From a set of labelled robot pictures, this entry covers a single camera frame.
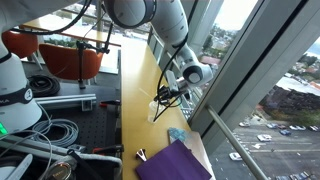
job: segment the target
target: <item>cable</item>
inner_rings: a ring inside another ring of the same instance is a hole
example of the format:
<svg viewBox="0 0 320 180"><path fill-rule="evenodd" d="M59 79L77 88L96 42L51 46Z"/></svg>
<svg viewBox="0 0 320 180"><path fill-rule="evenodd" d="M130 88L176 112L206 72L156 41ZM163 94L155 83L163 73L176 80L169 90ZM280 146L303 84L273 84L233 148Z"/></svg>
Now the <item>cable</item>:
<svg viewBox="0 0 320 180"><path fill-rule="evenodd" d="M87 9L89 8L90 4L91 4L92 0L85 0L84 5L82 6L82 9L80 10L79 14L77 15L77 17L75 17L68 25L66 25L63 28L57 29L57 30L53 30L53 31L46 31L46 32L35 32L35 31L26 31L26 30L22 30L22 29L17 29L17 28L12 28L11 31L15 31L15 32L20 32L20 33L26 33L26 34L35 34L35 35L52 35L52 34L60 34L61 32L69 29L70 27L72 27L73 25L75 25L80 18L84 15L84 13L87 11Z"/></svg>
<svg viewBox="0 0 320 180"><path fill-rule="evenodd" d="M113 156L102 156L98 154L78 154L81 159L84 160L103 160L103 161L112 161L119 165L119 170L116 174L116 177L120 177L122 172L122 160Z"/></svg>
<svg viewBox="0 0 320 180"><path fill-rule="evenodd" d="M60 90L60 83L56 78L45 75L33 75L28 77L34 97L47 97L56 94Z"/></svg>
<svg viewBox="0 0 320 180"><path fill-rule="evenodd" d="M77 140L79 134L79 128L77 124L67 119L51 119L46 110L40 104L38 104L38 106L45 113L48 120L36 123L32 127L32 130L47 134L52 127L62 128L64 130L64 135L60 139L51 140L51 144L59 147L68 147L72 145ZM44 141L38 135L35 135L33 139L35 141L46 143L46 141Z"/></svg>
<svg viewBox="0 0 320 180"><path fill-rule="evenodd" d="M153 122L156 122L156 120L161 116L161 114L164 113L164 111L166 111L169 107L171 107L171 105L172 105L174 102L176 102L176 101L181 97L181 95L182 95L182 94L179 94L178 97L175 98L175 99L169 104L169 106L166 106L166 108L165 108L163 111L161 111L159 115L157 115L157 114L158 114L158 109L159 109L159 103L158 103L157 112L156 112L156 115L155 115L155 117L154 117L154 119L153 119Z"/></svg>
<svg viewBox="0 0 320 180"><path fill-rule="evenodd" d="M11 146L9 146L6 150L4 150L1 154L0 154L0 158L6 153L8 152L10 149L12 149L14 146L18 145L19 143L22 143L24 140L30 138L30 137L33 137L35 134L37 135L40 135L42 136L43 138L45 138L48 142L48 145L49 145L49 149L50 149L50 156L49 156L49 160L48 160L48 164L47 164L47 167L46 167L46 171L49 169L50 167L50 164L51 164L51 160L52 160L52 144L49 140L49 138L47 138L47 136L45 136L44 134L40 133L40 132L37 132L37 131L33 131L33 130L23 130L23 131L19 131L19 132L13 132L13 133L9 133L3 137L0 137L0 141L2 139L5 139L6 137L8 137L9 135L13 135L13 134L18 134L18 133L25 133L25 132L31 132L31 133L34 133L32 135L29 135L23 139L21 139L20 141L17 141L15 142L14 144L12 144Z"/></svg>
<svg viewBox="0 0 320 180"><path fill-rule="evenodd" d="M182 98L181 98L181 96L182 96L182 94L178 97L178 99L180 99L179 104L174 105L174 106L169 106L169 108L173 108L173 107L178 107L178 106L180 106L180 105L182 104Z"/></svg>
<svg viewBox="0 0 320 180"><path fill-rule="evenodd" d="M157 101L158 101L158 106L157 106L157 110L156 110L156 114L155 114L155 117L153 119L153 122L156 121L156 119L168 108L165 104L162 104L161 101L160 101L160 96L159 96L159 90L160 90L160 84L161 84L161 81L163 79L163 76L164 76L164 73L166 72L166 70L168 69L170 63L173 61L173 59L175 58L175 56L179 53L179 51L182 49L182 47L185 45L185 43L187 42L188 40L188 34L187 36L185 37L185 39L183 40L183 42L178 46L178 49L176 50L176 52L173 54L173 56L171 56L170 60L167 62L166 66L164 67L163 71L161 72L161 75L160 75L160 78L159 78L159 81L158 81L158 84L157 84ZM158 111L159 111L159 107L160 107L160 104L161 105L165 105L166 108L159 114L158 116Z"/></svg>
<svg viewBox="0 0 320 180"><path fill-rule="evenodd" d="M103 16L106 14L107 12L104 12L102 14L102 16L97 20L97 22L86 32L86 34L82 37L81 41L83 41L83 39L87 36L87 34L94 28L97 26L97 24L102 20Z"/></svg>

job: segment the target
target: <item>sky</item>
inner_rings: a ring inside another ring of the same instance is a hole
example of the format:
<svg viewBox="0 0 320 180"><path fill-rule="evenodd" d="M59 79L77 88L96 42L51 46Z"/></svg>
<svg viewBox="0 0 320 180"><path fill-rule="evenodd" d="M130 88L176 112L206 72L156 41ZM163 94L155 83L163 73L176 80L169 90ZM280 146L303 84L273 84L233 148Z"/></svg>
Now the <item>sky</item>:
<svg viewBox="0 0 320 180"><path fill-rule="evenodd" d="M224 0L215 23L225 30L240 30L257 0Z"/></svg>

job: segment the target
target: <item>parking lot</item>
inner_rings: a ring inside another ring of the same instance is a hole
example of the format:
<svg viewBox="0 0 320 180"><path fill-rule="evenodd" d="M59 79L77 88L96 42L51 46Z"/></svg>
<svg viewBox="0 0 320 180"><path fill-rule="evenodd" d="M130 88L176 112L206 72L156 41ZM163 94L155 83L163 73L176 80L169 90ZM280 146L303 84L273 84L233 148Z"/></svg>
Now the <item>parking lot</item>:
<svg viewBox="0 0 320 180"><path fill-rule="evenodd" d="M280 175L291 175L306 171L320 177L320 132L310 130L290 130L290 136L279 133L279 129L269 129L266 125L239 127L234 135L249 150L253 159L263 172L275 179ZM259 134L268 134L270 142L260 142ZM235 152L226 140L217 151L210 156L217 179L255 179L244 161L232 161L229 153Z"/></svg>

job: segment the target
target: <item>parked car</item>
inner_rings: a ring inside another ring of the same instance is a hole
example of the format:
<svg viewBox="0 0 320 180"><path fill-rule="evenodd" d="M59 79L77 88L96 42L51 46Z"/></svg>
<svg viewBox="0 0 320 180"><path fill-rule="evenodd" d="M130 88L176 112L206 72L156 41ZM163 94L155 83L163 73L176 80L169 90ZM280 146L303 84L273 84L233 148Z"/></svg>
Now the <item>parked car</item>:
<svg viewBox="0 0 320 180"><path fill-rule="evenodd" d="M261 142L270 142L272 137L268 134L260 134L257 136L258 140Z"/></svg>
<svg viewBox="0 0 320 180"><path fill-rule="evenodd" d="M292 180L305 180L305 179L308 179L308 177L309 177L309 174L306 172L290 175L290 178Z"/></svg>
<svg viewBox="0 0 320 180"><path fill-rule="evenodd" d="M233 161L241 161L241 160L242 160L240 154L237 153L237 152L230 153L230 154L229 154L229 157L230 157L230 159L233 160Z"/></svg>
<svg viewBox="0 0 320 180"><path fill-rule="evenodd" d="M320 131L320 129L317 126L309 126L308 129L311 131Z"/></svg>
<svg viewBox="0 0 320 180"><path fill-rule="evenodd" d="M278 125L278 128L279 128L279 129L287 129L287 127L286 127L285 125L283 125L283 124L279 124L279 125Z"/></svg>
<svg viewBox="0 0 320 180"><path fill-rule="evenodd" d="M239 126L241 126L241 127L250 127L250 123L248 123L248 122L240 122Z"/></svg>
<svg viewBox="0 0 320 180"><path fill-rule="evenodd" d="M298 126L298 125L291 125L291 126L289 126L289 128L292 129L292 130L299 130L299 131L306 130L306 127Z"/></svg>
<svg viewBox="0 0 320 180"><path fill-rule="evenodd" d="M278 124L276 123L268 123L267 127L270 129L277 129L278 128Z"/></svg>
<svg viewBox="0 0 320 180"><path fill-rule="evenodd" d="M306 130L307 128L305 126L297 126L298 130L300 131L304 131Z"/></svg>
<svg viewBox="0 0 320 180"><path fill-rule="evenodd" d="M276 180L291 180L289 176L276 176Z"/></svg>
<svg viewBox="0 0 320 180"><path fill-rule="evenodd" d="M285 135L285 136L290 136L291 132L289 130L283 129L279 131L280 134Z"/></svg>

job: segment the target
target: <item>black cable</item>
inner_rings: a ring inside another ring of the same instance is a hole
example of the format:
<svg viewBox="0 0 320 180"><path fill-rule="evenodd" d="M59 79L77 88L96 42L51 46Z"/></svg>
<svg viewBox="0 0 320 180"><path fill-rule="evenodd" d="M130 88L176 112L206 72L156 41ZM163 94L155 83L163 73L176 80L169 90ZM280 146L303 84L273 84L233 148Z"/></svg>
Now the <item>black cable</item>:
<svg viewBox="0 0 320 180"><path fill-rule="evenodd" d="M181 104L182 104L182 98L181 98L181 96L182 95L179 95L179 97L178 97L178 99L180 99L180 102L179 102L179 104L177 104L177 105L174 105L174 106L169 106L169 108L173 108L173 107L178 107L178 106L180 106Z"/></svg>
<svg viewBox="0 0 320 180"><path fill-rule="evenodd" d="M162 104L161 103L161 100L160 100L160 94L159 94L159 90L160 90L160 84L161 84L161 81L163 79L163 76L164 76L164 73L165 71L167 70L167 68L169 67L170 63L173 61L173 59L175 58L175 56L179 53L179 51L182 49L182 47L185 45L185 43L187 42L188 40L188 34L187 36L185 37L185 39L183 40L183 42L178 46L178 49L176 50L176 52L173 54L173 56L171 56L171 58L169 59L169 61L167 62L166 66L164 67L163 71L161 72L161 75L160 75L160 78L159 78L159 81L158 81L158 85L157 85L157 101L158 101L158 106L157 106L157 110L156 110L156 115L155 115L155 118L154 118L154 121L168 108L167 105L165 104ZM159 111L159 107L160 107L160 104L161 105L165 105L166 108L158 115L158 111Z"/></svg>
<svg viewBox="0 0 320 180"><path fill-rule="evenodd" d="M194 14L194 11L196 10L196 7L198 5L198 2L199 0L195 0L193 5L192 5L192 8L191 8L191 11L190 11L190 15L188 17L188 25L190 24L191 20L192 20L192 17L193 17L193 14Z"/></svg>
<svg viewBox="0 0 320 180"><path fill-rule="evenodd" d="M44 75L28 77L29 86L34 97L52 96L60 90L59 81Z"/></svg>
<svg viewBox="0 0 320 180"><path fill-rule="evenodd" d="M63 28L53 30L53 31L45 31L45 32L44 31L43 32L26 31L26 30L17 29L17 28L12 28L11 31L15 31L15 32L19 32L19 33L26 33L26 34L34 34L34 35L60 34L61 32L65 31L65 30L69 29L70 27L72 27L73 25L75 25L80 20L80 18L84 15L84 13L89 8L91 1L92 0L85 0L85 3L83 5L82 9L80 10L79 14L77 15L77 17L74 18L68 25L66 25Z"/></svg>
<svg viewBox="0 0 320 180"><path fill-rule="evenodd" d="M92 175L93 179L103 180L101 176L91 166L89 166L86 161L84 161L76 152L74 152L74 150L69 149L67 154L73 157L79 163L79 165L81 165L87 172L89 172L90 175Z"/></svg>
<svg viewBox="0 0 320 180"><path fill-rule="evenodd" d="M156 122L156 120L161 116L161 114L164 113L169 107L171 107L171 105L172 105L174 102L176 102L176 101L181 97L181 95L182 95L182 94L178 95L178 97L176 97L176 98L169 104L169 106L166 106L166 108L165 108L163 111L161 111L159 115L157 115L157 114L158 114L158 109L159 109L159 102L158 102L157 113L156 113L156 115L155 115L155 117L154 117L154 119L153 119L153 122Z"/></svg>
<svg viewBox="0 0 320 180"><path fill-rule="evenodd" d="M82 37L81 41L83 41L83 39L87 36L87 34L94 28L97 26L97 24L102 20L103 16L106 14L103 13L102 16L97 20L97 22L86 32L86 34Z"/></svg>

